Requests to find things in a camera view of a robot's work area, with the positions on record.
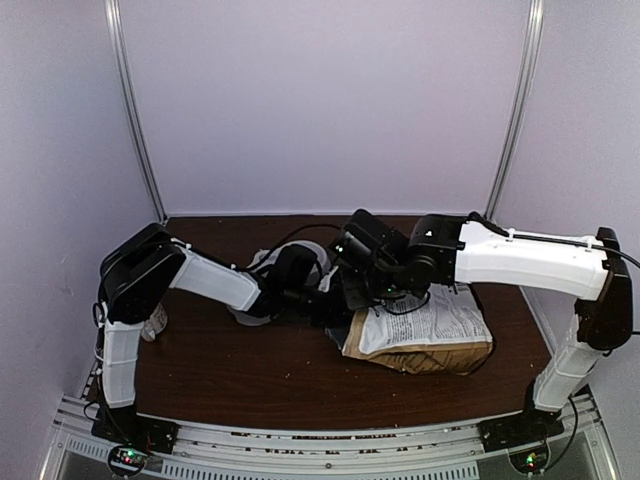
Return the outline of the brown white pet food bag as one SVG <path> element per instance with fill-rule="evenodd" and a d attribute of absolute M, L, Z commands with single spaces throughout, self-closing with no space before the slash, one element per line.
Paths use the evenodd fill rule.
<path fill-rule="evenodd" d="M 348 325 L 325 332 L 347 358 L 414 375 L 469 375 L 494 350 L 481 304 L 465 284 L 434 285 L 425 303 L 407 296 L 359 310 Z"/>

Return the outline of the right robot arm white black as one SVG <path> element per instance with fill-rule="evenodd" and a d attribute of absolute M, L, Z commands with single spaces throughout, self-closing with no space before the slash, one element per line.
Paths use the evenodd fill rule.
<path fill-rule="evenodd" d="M 410 235 L 370 212 L 355 211 L 330 250 L 355 272 L 362 298 L 423 297 L 433 285 L 493 283 L 556 291 L 575 298 L 564 342 L 530 385 L 527 408 L 513 419 L 519 440 L 551 424 L 598 360 L 632 336 L 629 264 L 614 230 L 558 236 L 505 229 L 477 212 L 427 214 Z"/>

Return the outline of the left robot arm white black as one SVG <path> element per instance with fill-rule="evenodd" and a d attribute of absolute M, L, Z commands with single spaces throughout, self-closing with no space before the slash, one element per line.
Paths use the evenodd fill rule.
<path fill-rule="evenodd" d="M 313 308 L 329 270 L 326 250 L 311 241 L 287 237 L 239 267 L 197 250 L 157 223 L 139 231 L 100 267 L 94 318 L 106 429 L 123 444 L 143 436 L 135 390 L 139 342 L 167 291 L 220 302 L 238 323 L 261 326 L 286 309 Z"/>

